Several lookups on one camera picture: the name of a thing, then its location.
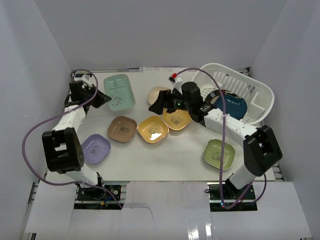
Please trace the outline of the cream square panda dish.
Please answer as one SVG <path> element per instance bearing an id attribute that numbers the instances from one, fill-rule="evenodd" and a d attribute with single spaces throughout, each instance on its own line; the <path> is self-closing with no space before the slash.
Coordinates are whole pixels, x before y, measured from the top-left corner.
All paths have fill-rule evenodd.
<path id="1" fill-rule="evenodd" d="M 156 100 L 158 99 L 159 92 L 160 91 L 166 91 L 166 90 L 170 90 L 170 89 L 168 87 L 163 87 L 163 86 L 155 86 L 155 87 L 153 87 L 149 91 L 148 96 L 147 96 L 148 104 L 150 106 L 153 105 L 156 102 Z"/>

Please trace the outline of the yellow square dish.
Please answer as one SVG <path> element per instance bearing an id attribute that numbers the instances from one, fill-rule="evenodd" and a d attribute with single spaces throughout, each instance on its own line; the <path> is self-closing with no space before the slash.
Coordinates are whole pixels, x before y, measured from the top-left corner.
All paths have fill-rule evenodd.
<path id="1" fill-rule="evenodd" d="M 145 142 L 155 144 L 168 135 L 169 127 L 159 116 L 150 116 L 138 125 L 137 131 Z"/>
<path id="2" fill-rule="evenodd" d="M 187 111 L 176 110 L 175 112 L 168 113 L 166 108 L 163 109 L 161 118 L 168 127 L 174 131 L 182 130 L 192 121 L 192 118 Z"/>

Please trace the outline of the teal rectangular divided plate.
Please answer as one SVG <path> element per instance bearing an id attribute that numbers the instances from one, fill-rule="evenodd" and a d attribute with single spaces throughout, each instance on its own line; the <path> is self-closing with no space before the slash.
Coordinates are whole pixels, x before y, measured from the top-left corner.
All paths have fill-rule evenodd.
<path id="1" fill-rule="evenodd" d="M 115 74 L 105 78 L 103 86 L 105 94 L 111 98 L 108 105 L 112 111 L 123 111 L 135 106 L 134 93 L 126 74 Z"/>

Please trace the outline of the round black striped plate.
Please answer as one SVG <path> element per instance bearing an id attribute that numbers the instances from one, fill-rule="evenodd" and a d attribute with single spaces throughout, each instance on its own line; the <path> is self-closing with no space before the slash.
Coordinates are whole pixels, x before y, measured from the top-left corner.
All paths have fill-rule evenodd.
<path id="1" fill-rule="evenodd" d="M 246 101 L 243 98 L 237 96 L 235 93 L 230 92 L 228 90 L 222 90 L 222 93 L 224 96 L 226 106 L 233 106 L 233 107 L 247 106 Z M 222 100 L 222 97 L 221 97 L 219 90 L 212 91 L 205 98 L 205 100 L 217 108 L 223 107 L 223 100 Z"/>

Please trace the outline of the green square panda dish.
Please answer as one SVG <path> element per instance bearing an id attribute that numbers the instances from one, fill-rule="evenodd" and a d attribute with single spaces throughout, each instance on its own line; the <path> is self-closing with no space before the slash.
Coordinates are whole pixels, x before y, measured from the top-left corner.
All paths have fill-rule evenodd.
<path id="1" fill-rule="evenodd" d="M 203 151 L 203 160 L 217 169 L 221 165 L 222 141 L 219 139 L 211 139 L 207 142 Z M 234 162 L 236 150 L 229 143 L 224 144 L 222 169 L 228 170 Z"/>

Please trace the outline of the dark blue leaf plate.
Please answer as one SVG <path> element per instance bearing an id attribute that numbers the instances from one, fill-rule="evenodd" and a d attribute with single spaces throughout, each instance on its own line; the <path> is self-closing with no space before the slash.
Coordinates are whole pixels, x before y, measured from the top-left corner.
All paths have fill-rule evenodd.
<path id="1" fill-rule="evenodd" d="M 243 98 L 238 98 L 230 94 L 225 94 L 224 100 L 226 114 L 230 115 L 231 117 L 237 120 L 241 120 L 245 116 L 248 106 Z M 220 95 L 213 97 L 210 100 L 210 103 L 213 104 L 217 109 L 223 111 L 223 101 Z"/>

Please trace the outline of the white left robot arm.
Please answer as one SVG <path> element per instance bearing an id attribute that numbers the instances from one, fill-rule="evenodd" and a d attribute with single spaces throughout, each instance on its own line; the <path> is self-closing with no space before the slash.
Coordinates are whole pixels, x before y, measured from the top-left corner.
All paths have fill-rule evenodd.
<path id="1" fill-rule="evenodd" d="M 69 89 L 64 101 L 65 114 L 52 130 L 42 134 L 46 164 L 51 172 L 70 177 L 77 185 L 88 188 L 90 196 L 99 200 L 105 196 L 106 187 L 100 174 L 85 164 L 77 131 L 90 107 L 97 109 L 111 98 L 84 79 L 70 82 Z"/>

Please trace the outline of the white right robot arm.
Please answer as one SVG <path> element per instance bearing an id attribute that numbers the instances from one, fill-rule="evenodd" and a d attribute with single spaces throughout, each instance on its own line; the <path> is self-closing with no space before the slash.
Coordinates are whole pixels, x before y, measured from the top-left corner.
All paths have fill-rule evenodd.
<path id="1" fill-rule="evenodd" d="M 243 165 L 226 180 L 226 195 L 236 200 L 244 193 L 244 187 L 261 177 L 282 157 L 282 151 L 271 127 L 256 127 L 223 113 L 213 104 L 204 101 L 195 82 L 186 82 L 181 91 L 161 90 L 149 111 L 162 115 L 166 110 L 187 111 L 191 119 L 207 129 L 221 133 L 243 149 Z"/>

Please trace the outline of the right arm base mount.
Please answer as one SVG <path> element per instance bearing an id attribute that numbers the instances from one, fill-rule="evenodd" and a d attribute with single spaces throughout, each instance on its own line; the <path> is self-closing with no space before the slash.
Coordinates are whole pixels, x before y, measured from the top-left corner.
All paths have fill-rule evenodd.
<path id="1" fill-rule="evenodd" d="M 242 192 L 246 188 L 244 187 L 241 190 L 231 190 L 225 187 L 225 184 L 222 184 L 222 191 L 224 202 L 226 206 L 232 205 Z M 209 197 L 209 206 L 211 212 L 256 212 L 258 210 L 257 204 L 252 203 L 256 200 L 256 194 L 253 186 L 250 186 L 245 195 L 239 200 L 236 206 L 232 209 L 226 209 L 221 201 L 220 196 L 220 185 L 218 183 L 209 184 L 207 189 L 204 190 Z"/>

